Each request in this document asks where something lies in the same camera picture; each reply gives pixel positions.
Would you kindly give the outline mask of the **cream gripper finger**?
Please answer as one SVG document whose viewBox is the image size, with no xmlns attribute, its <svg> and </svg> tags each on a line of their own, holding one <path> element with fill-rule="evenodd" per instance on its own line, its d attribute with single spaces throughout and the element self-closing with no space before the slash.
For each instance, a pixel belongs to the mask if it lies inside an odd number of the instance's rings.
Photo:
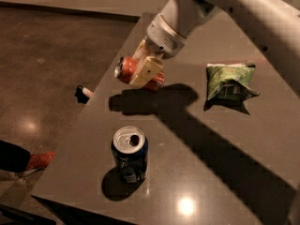
<svg viewBox="0 0 300 225">
<path fill-rule="evenodd" d="M 146 48 L 145 40 L 143 39 L 139 44 L 139 46 L 137 47 L 134 54 L 132 55 L 132 57 L 136 60 L 140 60 L 146 55 L 147 55 L 147 48 Z"/>
<path fill-rule="evenodd" d="M 129 59 L 133 72 L 129 84 L 135 88 L 160 89 L 163 85 L 162 63 L 153 56 L 147 56 L 141 62 Z"/>
</svg>

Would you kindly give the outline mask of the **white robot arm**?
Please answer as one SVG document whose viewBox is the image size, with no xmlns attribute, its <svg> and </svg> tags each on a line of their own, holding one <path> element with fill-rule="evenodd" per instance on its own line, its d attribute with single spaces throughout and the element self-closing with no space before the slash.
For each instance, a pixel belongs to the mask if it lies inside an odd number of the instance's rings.
<svg viewBox="0 0 300 225">
<path fill-rule="evenodd" d="M 300 93 L 300 10 L 282 0 L 169 0 L 154 17 L 133 58 L 142 68 L 145 60 L 175 57 L 192 31 L 224 13 L 255 47 Z"/>
</svg>

